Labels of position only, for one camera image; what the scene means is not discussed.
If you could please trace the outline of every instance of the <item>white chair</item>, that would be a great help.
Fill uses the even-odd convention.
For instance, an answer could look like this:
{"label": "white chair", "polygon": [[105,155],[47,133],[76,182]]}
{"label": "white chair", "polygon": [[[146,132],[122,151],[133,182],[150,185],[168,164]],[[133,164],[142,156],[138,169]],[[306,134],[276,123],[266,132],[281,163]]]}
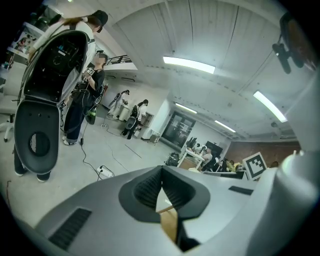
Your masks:
{"label": "white chair", "polygon": [[18,108],[17,99],[26,67],[25,64],[15,62],[3,87],[3,97],[0,98],[0,113],[9,115],[9,120],[0,124],[0,130],[5,128],[4,142],[8,141],[9,132],[14,128],[14,115]]}

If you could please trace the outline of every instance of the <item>gray floor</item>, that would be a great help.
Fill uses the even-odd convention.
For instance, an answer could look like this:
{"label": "gray floor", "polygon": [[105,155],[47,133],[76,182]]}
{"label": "gray floor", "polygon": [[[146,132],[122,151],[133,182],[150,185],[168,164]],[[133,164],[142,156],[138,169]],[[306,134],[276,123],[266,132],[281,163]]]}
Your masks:
{"label": "gray floor", "polygon": [[[0,115],[0,123],[6,119],[7,117]],[[117,176],[125,174],[127,171],[132,172],[163,165],[169,153],[173,151],[162,142],[154,145],[134,137],[127,140],[123,136],[112,135],[106,131],[106,128],[100,126],[103,121],[103,118],[98,118],[96,125],[88,125],[84,135],[83,148],[87,154],[86,161],[95,168],[105,165]],[[105,123],[109,125],[109,132],[116,135],[120,134],[119,128],[124,125],[120,121],[109,119],[106,119]],[[16,176],[14,172],[13,132],[10,135],[9,141],[4,143],[4,132],[0,132],[0,191],[6,201],[8,196],[13,214],[32,227],[54,206],[88,184],[97,181],[95,172],[82,162],[84,153],[80,145],[66,146],[62,143],[62,139],[57,164],[47,182],[38,182],[36,175],[30,172],[22,177]]]}

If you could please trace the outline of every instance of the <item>fluorescent light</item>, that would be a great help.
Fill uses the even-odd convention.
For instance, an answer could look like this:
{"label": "fluorescent light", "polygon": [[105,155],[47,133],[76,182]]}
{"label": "fluorescent light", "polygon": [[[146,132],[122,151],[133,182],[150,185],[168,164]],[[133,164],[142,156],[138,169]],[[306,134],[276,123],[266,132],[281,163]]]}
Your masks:
{"label": "fluorescent light", "polygon": [[183,109],[185,109],[185,110],[189,110],[189,111],[191,111],[192,113],[197,113],[197,111],[194,111],[194,110],[192,110],[192,109],[190,109],[190,108],[188,108],[188,107],[186,107],[186,106],[182,106],[182,105],[180,105],[179,103],[176,103],[176,105],[178,106],[178,107],[180,107],[180,108],[183,108]]}
{"label": "fluorescent light", "polygon": [[164,63],[180,65],[184,67],[193,68],[196,70],[201,70],[213,74],[215,72],[216,67],[210,66],[208,64],[204,64],[201,62],[184,59],[184,58],[175,58],[175,57],[163,57]]}
{"label": "fluorescent light", "polygon": [[230,127],[226,126],[225,124],[223,124],[222,122],[219,122],[217,120],[215,120],[215,122],[221,126],[223,126],[224,128],[227,128],[228,130],[230,130],[231,132],[235,133],[236,131],[231,129]]}
{"label": "fluorescent light", "polygon": [[256,91],[253,96],[258,99],[263,105],[265,105],[279,120],[281,123],[288,121],[284,114],[264,96],[260,91]]}

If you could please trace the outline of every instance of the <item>black vent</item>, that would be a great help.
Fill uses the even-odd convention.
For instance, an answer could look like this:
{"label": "black vent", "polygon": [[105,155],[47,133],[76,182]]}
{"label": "black vent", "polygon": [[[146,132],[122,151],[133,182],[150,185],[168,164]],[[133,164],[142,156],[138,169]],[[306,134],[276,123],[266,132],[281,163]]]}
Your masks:
{"label": "black vent", "polygon": [[134,196],[145,206],[150,207],[154,211],[157,206],[158,194],[161,190],[161,169],[140,182],[134,188]]}
{"label": "black vent", "polygon": [[167,171],[164,171],[162,175],[163,190],[176,210],[179,210],[195,196],[195,189],[184,180]]}
{"label": "black vent", "polygon": [[62,226],[54,232],[49,238],[49,241],[61,249],[67,250],[91,213],[89,210],[78,208]]}
{"label": "black vent", "polygon": [[245,194],[248,196],[251,196],[251,194],[253,193],[253,189],[243,188],[243,187],[239,187],[239,186],[231,186],[231,187],[229,187],[229,190],[234,191],[234,192],[238,192],[241,194]]}

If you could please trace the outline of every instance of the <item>glass door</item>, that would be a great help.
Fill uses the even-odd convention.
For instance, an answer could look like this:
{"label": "glass door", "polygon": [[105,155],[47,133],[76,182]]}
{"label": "glass door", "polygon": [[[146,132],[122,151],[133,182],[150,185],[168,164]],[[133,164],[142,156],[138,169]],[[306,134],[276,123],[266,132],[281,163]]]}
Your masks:
{"label": "glass door", "polygon": [[196,121],[191,118],[181,113],[174,112],[162,137],[182,148],[195,123]]}

